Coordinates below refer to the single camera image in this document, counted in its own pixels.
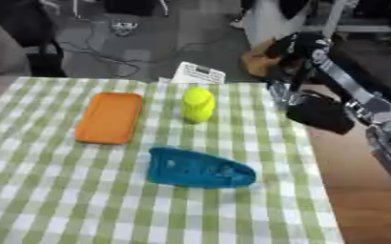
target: orange tray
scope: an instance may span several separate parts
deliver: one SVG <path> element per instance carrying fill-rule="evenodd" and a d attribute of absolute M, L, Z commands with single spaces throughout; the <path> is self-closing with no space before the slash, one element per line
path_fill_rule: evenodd
<path fill-rule="evenodd" d="M 75 129 L 77 141 L 123 144 L 129 142 L 142 107 L 135 93 L 102 92 L 92 98 Z"/>

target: blue plastic shoe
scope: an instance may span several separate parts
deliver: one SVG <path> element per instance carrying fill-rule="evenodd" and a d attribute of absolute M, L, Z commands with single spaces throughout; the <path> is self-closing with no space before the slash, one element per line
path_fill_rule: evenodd
<path fill-rule="evenodd" d="M 159 184 L 201 188 L 247 187 L 257 176 L 251 168 L 206 153 L 174 148 L 150 149 L 148 180 Z"/>

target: tennis ball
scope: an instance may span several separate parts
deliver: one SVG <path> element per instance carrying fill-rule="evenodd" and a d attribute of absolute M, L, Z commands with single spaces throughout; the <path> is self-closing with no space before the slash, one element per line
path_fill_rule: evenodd
<path fill-rule="evenodd" d="M 182 97 L 183 117 L 193 123 L 209 120 L 214 113 L 215 106 L 214 95 L 204 88 L 189 88 Z"/>

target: black box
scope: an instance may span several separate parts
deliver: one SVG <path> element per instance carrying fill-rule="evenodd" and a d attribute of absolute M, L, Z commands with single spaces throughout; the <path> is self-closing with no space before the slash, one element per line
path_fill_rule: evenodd
<path fill-rule="evenodd" d="M 104 0 L 109 13 L 125 13 L 137 16 L 151 16 L 156 0 Z"/>

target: cable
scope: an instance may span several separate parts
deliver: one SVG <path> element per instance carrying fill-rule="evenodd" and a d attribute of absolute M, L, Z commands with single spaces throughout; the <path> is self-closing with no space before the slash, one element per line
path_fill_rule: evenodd
<path fill-rule="evenodd" d="M 98 50 L 96 50 L 92 45 L 91 45 L 91 40 L 92 38 L 94 38 L 94 34 L 95 34 L 95 25 L 96 23 L 90 19 L 77 19 L 78 21 L 84 21 L 84 22 L 88 22 L 91 24 L 91 27 L 90 27 L 90 34 L 84 39 L 84 43 L 86 45 L 85 48 L 81 48 L 81 47 L 78 47 L 77 45 L 75 45 L 74 43 L 71 43 L 71 42 L 61 42 L 60 44 L 66 44 L 66 45 L 70 45 L 72 46 L 74 49 L 76 49 L 76 51 L 71 51 L 71 50 L 67 50 L 67 49 L 64 49 L 65 51 L 70 51 L 70 52 L 77 52 L 77 53 L 84 53 L 84 54 L 88 54 L 90 55 L 91 57 L 93 57 L 94 59 L 96 59 L 97 61 L 99 62 L 103 62 L 103 61 L 107 61 L 107 62 L 112 62 L 112 63 L 116 63 L 116 64 L 122 64 L 122 65 L 126 65 L 126 66 L 129 66 L 129 67 L 132 67 L 134 68 L 134 71 L 126 74 L 126 75 L 118 75 L 118 74 L 114 74 L 114 76 L 116 77 L 121 77 L 121 78 L 128 78 L 130 76 L 133 76 L 135 74 L 137 74 L 141 68 L 138 67 L 137 65 L 133 64 L 133 63 L 145 63 L 145 64 L 159 64 L 159 63 L 162 63 L 162 62 L 166 62 L 168 60 L 171 60 L 171 59 L 174 59 L 174 58 L 177 58 L 178 56 L 180 56 L 186 49 L 188 49 L 189 47 L 191 46 L 207 46 L 207 45 L 212 45 L 214 43 L 217 43 L 217 42 L 220 42 L 222 40 L 224 40 L 226 37 L 228 37 L 228 35 L 231 33 L 231 32 L 235 32 L 234 30 L 230 30 L 230 31 L 226 31 L 224 34 L 220 35 L 219 38 L 217 39 L 214 39 L 212 41 L 208 41 L 208 42 L 202 42 L 202 43 L 188 43 L 186 45 L 184 45 L 183 47 L 181 47 L 179 50 L 177 51 L 171 51 L 165 55 L 163 55 L 162 57 L 160 58 L 157 58 L 156 60 L 152 60 L 152 61 L 148 61 L 148 60 L 140 60 L 140 59 L 131 59 L 131 60 L 125 60 L 125 59 L 120 59 L 120 58 L 116 58 L 116 57 L 112 57 L 112 56 L 108 56 Z M 112 21 L 111 19 L 108 18 L 108 21 L 109 21 L 109 24 L 111 25 Z"/>

